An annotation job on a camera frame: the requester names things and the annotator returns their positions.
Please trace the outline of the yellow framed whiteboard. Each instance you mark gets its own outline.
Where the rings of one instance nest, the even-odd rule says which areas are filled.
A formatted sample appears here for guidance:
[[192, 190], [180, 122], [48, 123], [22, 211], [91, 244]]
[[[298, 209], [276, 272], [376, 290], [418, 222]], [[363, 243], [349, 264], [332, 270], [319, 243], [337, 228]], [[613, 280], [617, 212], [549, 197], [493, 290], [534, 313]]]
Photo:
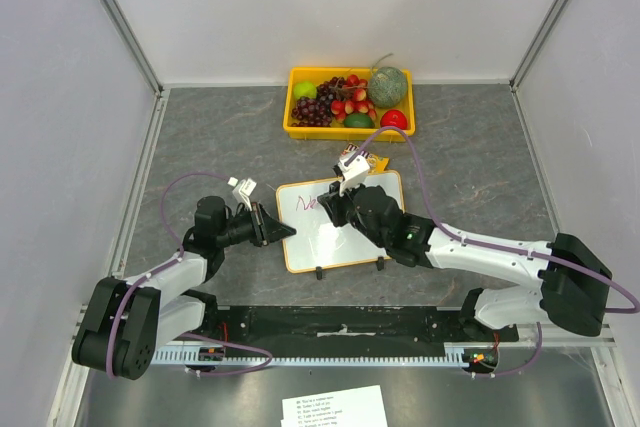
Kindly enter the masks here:
[[296, 234], [283, 241], [285, 266], [292, 274], [374, 262], [386, 258], [354, 227], [335, 227], [318, 197], [329, 190], [332, 178], [285, 184], [276, 190], [279, 220]]

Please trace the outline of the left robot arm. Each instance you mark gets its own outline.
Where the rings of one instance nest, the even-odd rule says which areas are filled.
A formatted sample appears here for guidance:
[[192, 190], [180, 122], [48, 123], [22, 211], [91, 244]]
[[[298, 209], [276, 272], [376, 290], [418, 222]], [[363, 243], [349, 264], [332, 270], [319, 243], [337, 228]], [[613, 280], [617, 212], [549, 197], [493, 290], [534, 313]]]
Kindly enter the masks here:
[[72, 361], [136, 380], [157, 348], [182, 334], [211, 339], [220, 318], [213, 311], [214, 301], [195, 290], [218, 272], [226, 248], [241, 243], [265, 247], [295, 233], [258, 202], [231, 209], [218, 196], [200, 199], [193, 226], [165, 263], [137, 276], [106, 277], [96, 284], [75, 336]]

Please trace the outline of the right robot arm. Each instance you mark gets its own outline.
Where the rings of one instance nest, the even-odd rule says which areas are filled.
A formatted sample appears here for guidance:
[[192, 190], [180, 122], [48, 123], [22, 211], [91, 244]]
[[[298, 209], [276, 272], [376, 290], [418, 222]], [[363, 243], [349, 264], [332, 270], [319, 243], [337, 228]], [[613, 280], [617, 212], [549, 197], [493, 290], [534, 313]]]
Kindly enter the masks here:
[[341, 191], [333, 182], [318, 198], [331, 223], [349, 225], [397, 263], [455, 269], [509, 282], [500, 290], [471, 290], [458, 315], [467, 339], [483, 339], [511, 324], [550, 321], [570, 333], [600, 334], [611, 271], [577, 237], [519, 242], [470, 238], [449, 225], [403, 211], [380, 186]]

